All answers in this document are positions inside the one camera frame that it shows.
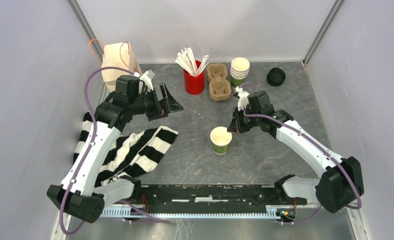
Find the green paper coffee cup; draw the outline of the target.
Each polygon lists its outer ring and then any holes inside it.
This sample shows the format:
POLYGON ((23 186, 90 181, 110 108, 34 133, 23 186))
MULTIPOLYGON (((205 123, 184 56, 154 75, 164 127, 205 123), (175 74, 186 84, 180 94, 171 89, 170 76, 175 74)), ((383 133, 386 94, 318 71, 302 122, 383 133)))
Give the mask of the green paper coffee cup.
POLYGON ((232 141, 233 135, 227 131, 224 126, 215 127, 210 132, 210 140, 213 144, 213 150, 217 155, 224 155, 228 149, 230 142, 232 141))

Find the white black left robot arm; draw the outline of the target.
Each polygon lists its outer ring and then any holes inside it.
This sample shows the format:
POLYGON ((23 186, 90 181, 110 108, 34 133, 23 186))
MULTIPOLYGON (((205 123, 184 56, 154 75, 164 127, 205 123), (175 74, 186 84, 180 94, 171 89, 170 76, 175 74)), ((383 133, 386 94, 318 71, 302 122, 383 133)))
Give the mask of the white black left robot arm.
POLYGON ((59 185, 48 187, 46 194, 61 214, 94 223, 106 206, 122 199, 130 204, 141 200, 142 190, 130 180, 121 179, 100 187, 95 187, 95 183, 112 144, 133 116, 145 114, 153 121, 184 110, 164 83, 159 87, 162 99, 158 99, 146 74, 121 75, 116 80, 111 97, 91 114, 90 133, 70 172, 59 185))

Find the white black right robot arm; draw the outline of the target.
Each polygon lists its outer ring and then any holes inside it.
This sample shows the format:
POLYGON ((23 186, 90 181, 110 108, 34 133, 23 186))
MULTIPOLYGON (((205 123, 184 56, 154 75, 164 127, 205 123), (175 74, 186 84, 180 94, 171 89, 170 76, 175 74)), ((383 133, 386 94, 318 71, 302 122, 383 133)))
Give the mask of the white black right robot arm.
POLYGON ((301 178, 291 174, 277 181, 273 196, 278 203, 301 198, 318 202, 333 214, 343 208, 362 208, 362 167, 355 157, 345 158, 324 146, 285 110, 275 110, 265 91, 249 93, 238 86, 234 96, 238 102, 228 132, 243 134, 260 128, 298 154, 317 175, 301 178))

